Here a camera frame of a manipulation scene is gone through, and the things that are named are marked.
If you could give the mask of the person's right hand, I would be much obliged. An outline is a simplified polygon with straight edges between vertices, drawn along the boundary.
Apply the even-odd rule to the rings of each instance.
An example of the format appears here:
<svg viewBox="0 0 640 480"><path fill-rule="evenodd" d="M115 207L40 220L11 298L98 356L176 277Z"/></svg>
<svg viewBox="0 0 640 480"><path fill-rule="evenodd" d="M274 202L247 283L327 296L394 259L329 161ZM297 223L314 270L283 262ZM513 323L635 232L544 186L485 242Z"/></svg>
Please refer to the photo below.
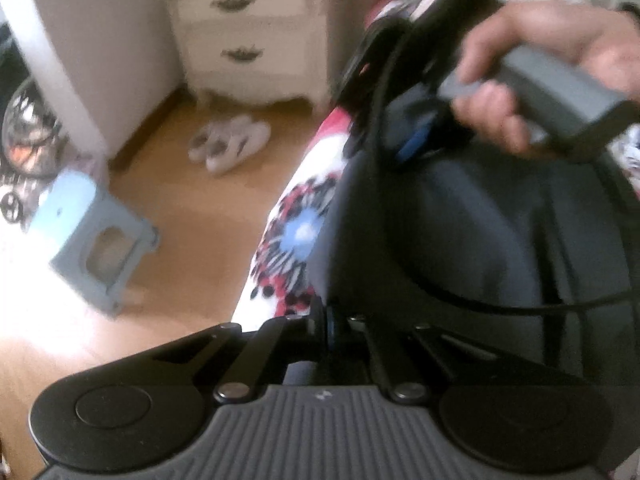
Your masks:
<svg viewBox="0 0 640 480"><path fill-rule="evenodd" d="M484 78L497 58L519 44L547 50L605 87L639 99L639 25L628 12L561 0L511 1L465 36L459 80ZM451 109L462 126L503 151L525 158L551 154L529 143L516 96L504 84L487 81L453 100Z"/></svg>

